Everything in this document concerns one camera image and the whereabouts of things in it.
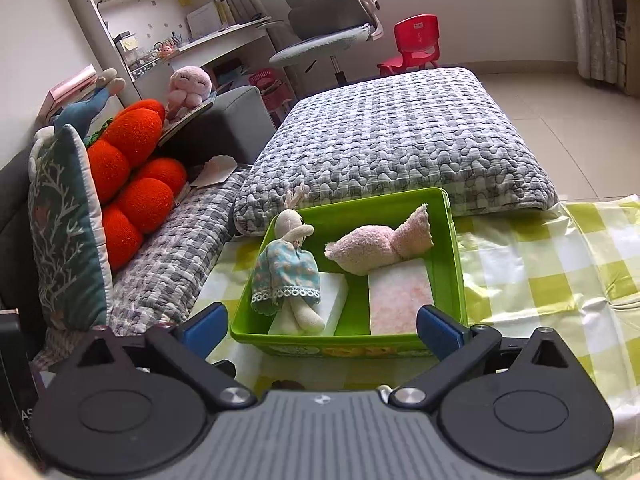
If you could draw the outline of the grey sofa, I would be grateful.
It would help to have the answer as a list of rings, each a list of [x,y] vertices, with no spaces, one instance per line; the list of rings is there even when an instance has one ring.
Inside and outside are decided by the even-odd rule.
[[[160,147],[160,154],[180,160],[189,169],[215,155],[251,164],[275,132],[257,88],[244,86],[217,96],[212,107]],[[32,359],[43,348],[46,322],[38,299],[27,212],[29,153],[30,148],[24,148],[1,168],[1,307],[18,312],[26,352]]]

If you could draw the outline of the grey patterned sofa cover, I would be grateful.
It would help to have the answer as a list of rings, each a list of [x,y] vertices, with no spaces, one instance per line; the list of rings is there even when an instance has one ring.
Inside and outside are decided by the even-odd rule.
[[[222,248],[231,240],[233,206],[248,175],[235,170],[226,182],[190,192],[140,252],[113,272],[113,299],[106,323],[117,335],[135,335],[157,322],[182,322]],[[70,356],[87,333],[47,324],[35,366],[46,370]]]

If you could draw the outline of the pink sponge block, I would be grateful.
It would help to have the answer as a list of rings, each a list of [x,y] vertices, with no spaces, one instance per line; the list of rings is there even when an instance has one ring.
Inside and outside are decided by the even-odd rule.
[[[368,274],[370,333],[373,336],[416,333],[416,316],[433,303],[425,262],[411,259]]]

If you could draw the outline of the bunny doll in blue dress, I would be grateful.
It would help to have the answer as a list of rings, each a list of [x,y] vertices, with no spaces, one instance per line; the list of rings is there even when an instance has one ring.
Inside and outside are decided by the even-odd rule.
[[[326,322],[314,310],[321,300],[316,259],[303,248],[314,227],[295,209],[309,188],[296,186],[285,194],[284,209],[273,222],[274,239],[259,254],[252,275],[250,305],[261,315],[280,315],[282,332],[318,334]]]

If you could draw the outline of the green plastic bin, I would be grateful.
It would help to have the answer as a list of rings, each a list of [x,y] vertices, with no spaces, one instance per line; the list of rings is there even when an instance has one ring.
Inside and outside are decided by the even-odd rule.
[[[314,235],[303,248],[317,261],[319,270],[342,274],[347,295],[335,332],[331,336],[271,335],[271,316],[250,305],[252,284],[243,289],[230,334],[240,344],[251,344],[273,356],[330,356],[331,358],[393,358],[427,356],[430,352],[416,333],[373,335],[370,333],[368,279],[342,270],[324,256],[329,242],[338,240],[358,226],[382,224],[397,228],[420,205],[427,206],[435,246],[423,257],[430,280],[432,304],[465,325],[466,315],[462,266],[449,196],[442,188],[420,188],[408,192],[346,200],[299,211],[314,226]]]

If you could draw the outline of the green checkered tablecloth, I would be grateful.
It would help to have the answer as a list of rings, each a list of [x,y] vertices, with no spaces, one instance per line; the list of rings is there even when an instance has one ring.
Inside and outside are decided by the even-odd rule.
[[[639,479],[639,197],[559,203],[549,211],[454,219],[470,324],[525,337],[553,327],[608,401],[615,429],[601,463],[607,479]],[[229,242],[194,312],[213,301],[233,320],[259,240]],[[427,356],[331,359],[268,356],[230,336],[207,361],[231,360],[254,391],[278,379],[309,389],[396,386],[425,370]]]

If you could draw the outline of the green tree pattern pillow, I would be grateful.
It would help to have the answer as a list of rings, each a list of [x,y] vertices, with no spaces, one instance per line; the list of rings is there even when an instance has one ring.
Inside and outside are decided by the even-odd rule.
[[[73,126],[37,132],[28,176],[38,296],[47,324],[78,332],[104,325],[113,281],[102,209],[87,149]]]

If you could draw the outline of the pink plush toy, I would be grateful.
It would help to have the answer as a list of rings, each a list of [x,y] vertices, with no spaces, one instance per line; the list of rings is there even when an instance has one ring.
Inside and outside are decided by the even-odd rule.
[[[324,256],[350,274],[370,271],[418,258],[434,247],[427,204],[422,204],[396,229],[360,226],[326,244]]]

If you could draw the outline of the white sponge block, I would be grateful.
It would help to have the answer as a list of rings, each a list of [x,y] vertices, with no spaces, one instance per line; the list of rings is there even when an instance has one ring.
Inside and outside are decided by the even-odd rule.
[[[348,284],[344,274],[339,273],[320,273],[320,292],[321,298],[318,304],[314,305],[314,310],[320,315],[324,324],[324,329],[316,336],[331,337],[335,334],[337,324],[340,322],[346,298],[348,295]],[[269,336],[312,336],[312,333],[306,333],[298,328],[293,333],[287,333],[284,330],[282,314],[278,313],[271,323],[268,330]]]

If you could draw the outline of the orange carrot plush pillow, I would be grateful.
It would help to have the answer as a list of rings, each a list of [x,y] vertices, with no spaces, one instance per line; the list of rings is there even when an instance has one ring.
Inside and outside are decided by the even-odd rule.
[[[88,148],[113,272],[162,226],[186,185],[181,162],[153,155],[164,120],[161,102],[139,101],[121,110]]]

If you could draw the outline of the grey quilted cushion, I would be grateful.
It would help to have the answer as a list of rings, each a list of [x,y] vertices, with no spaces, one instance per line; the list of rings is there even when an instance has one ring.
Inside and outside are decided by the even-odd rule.
[[[299,101],[236,196],[233,220],[262,236],[303,207],[442,188],[456,216],[547,210],[558,193],[509,117],[470,70],[421,70]]]

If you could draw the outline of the blue plush toy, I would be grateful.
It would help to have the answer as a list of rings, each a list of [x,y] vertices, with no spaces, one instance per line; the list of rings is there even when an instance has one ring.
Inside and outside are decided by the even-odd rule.
[[[53,123],[55,133],[59,133],[65,126],[72,126],[84,138],[96,116],[98,116],[106,102],[116,96],[126,86],[126,81],[118,76],[117,70],[108,68],[96,78],[96,88],[89,99],[70,104],[63,108]]]

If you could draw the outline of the pink octopus plush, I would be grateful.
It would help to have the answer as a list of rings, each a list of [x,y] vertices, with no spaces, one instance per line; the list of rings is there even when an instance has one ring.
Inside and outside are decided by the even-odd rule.
[[[166,118],[173,120],[180,110],[194,110],[207,100],[213,85],[209,74],[198,66],[175,70],[169,79]]]

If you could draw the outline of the pink box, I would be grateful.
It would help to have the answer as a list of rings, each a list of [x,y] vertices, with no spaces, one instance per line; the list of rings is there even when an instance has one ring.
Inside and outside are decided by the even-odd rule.
[[[52,118],[60,114],[66,105],[85,99],[93,92],[97,76],[96,69],[89,64],[73,77],[51,88],[38,112],[38,122],[43,125],[50,124]]]

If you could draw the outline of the red plastic child chair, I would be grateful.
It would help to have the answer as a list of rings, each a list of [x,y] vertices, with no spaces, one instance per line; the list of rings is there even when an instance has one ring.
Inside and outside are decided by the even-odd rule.
[[[438,67],[439,22],[435,14],[419,14],[405,18],[394,26],[396,58],[378,64],[381,77],[405,73],[410,68],[425,70],[427,65]]]

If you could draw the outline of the white bookshelf desk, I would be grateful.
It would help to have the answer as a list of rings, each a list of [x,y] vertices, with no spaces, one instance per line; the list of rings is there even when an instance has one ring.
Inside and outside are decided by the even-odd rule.
[[[165,99],[183,66],[213,70],[239,60],[250,73],[269,65],[277,40],[260,0],[68,0],[103,68],[126,81],[119,99]]]

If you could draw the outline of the grey curtain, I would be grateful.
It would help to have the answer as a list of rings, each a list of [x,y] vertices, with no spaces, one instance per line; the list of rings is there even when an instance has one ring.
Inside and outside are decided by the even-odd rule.
[[[570,0],[578,74],[617,84],[617,40],[612,0]]]

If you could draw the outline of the grey office chair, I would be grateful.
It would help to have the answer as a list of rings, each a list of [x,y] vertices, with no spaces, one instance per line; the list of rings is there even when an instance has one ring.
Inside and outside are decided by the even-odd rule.
[[[334,77],[341,87],[347,78],[338,64],[337,55],[357,44],[375,41],[384,36],[378,18],[378,0],[285,0],[290,7],[288,19],[270,21],[265,28],[282,28],[298,38],[275,53],[269,60],[275,68],[314,63],[328,58]]]

